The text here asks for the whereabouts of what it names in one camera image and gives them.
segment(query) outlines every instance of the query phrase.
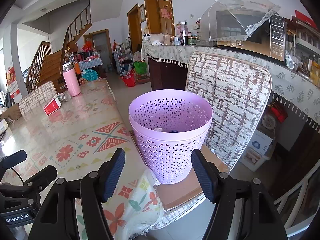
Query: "perforated basket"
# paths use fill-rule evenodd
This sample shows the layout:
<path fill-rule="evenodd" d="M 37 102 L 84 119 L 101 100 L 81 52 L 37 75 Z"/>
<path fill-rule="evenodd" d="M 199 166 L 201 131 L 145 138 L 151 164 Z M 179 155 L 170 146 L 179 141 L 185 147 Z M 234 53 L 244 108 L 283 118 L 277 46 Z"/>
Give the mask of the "perforated basket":
<path fill-rule="evenodd" d="M 201 148 L 211 125 L 210 104 L 190 92 L 156 90 L 132 101 L 129 116 L 143 159 L 158 180 L 183 180 L 192 167 L 192 151 Z"/>

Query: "patterned seat cushion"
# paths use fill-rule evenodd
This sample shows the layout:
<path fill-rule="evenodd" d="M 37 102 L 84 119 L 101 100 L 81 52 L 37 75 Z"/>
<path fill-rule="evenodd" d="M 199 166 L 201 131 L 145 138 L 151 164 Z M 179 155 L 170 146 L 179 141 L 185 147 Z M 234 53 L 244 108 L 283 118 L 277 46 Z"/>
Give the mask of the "patterned seat cushion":
<path fill-rule="evenodd" d="M 186 91 L 207 99 L 213 109 L 204 143 L 230 170 L 256 129 L 271 87 L 269 71 L 253 63 L 204 52 L 190 57 Z"/>
<path fill-rule="evenodd" d="M 22 116 L 25 116 L 28 112 L 36 107 L 41 106 L 49 99 L 53 98 L 56 94 L 57 91 L 52 81 L 49 81 L 36 88 L 29 95 L 20 100 L 19 108 Z"/>

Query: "red bag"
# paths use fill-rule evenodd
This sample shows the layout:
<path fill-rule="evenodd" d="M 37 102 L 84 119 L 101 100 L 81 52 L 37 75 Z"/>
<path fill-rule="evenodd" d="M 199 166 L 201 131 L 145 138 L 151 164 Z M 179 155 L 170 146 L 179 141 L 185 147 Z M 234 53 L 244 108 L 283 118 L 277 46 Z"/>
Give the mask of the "red bag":
<path fill-rule="evenodd" d="M 269 105 L 269 108 L 280 123 L 283 123 L 284 120 L 288 117 L 288 114 L 284 110 L 283 106 L 275 100 L 271 105 Z"/>
<path fill-rule="evenodd" d="M 127 75 L 122 75 L 120 77 L 127 87 L 134 87 L 136 85 L 136 80 L 134 74 L 130 71 Z"/>

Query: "green bag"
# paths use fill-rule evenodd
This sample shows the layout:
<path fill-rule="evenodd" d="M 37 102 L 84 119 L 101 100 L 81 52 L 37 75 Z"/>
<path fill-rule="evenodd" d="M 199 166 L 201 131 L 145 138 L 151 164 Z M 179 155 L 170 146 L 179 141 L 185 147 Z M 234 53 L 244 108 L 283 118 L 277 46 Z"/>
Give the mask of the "green bag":
<path fill-rule="evenodd" d="M 134 68 L 135 68 L 137 74 L 139 74 L 139 75 L 145 74 L 147 72 L 147 63 L 135 61 Z"/>

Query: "plastic water bottle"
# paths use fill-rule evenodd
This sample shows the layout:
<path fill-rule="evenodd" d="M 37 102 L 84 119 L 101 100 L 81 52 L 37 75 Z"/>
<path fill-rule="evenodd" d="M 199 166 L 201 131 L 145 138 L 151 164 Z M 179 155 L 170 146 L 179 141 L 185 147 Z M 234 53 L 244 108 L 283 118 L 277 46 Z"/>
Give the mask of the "plastic water bottle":
<path fill-rule="evenodd" d="M 74 97 L 80 94 L 81 90 L 76 76 L 76 71 L 70 62 L 63 65 L 63 77 L 70 95 Z"/>
<path fill-rule="evenodd" d="M 59 101 L 70 101 L 71 100 L 71 95 L 68 92 L 59 93 L 57 97 L 58 97 Z"/>

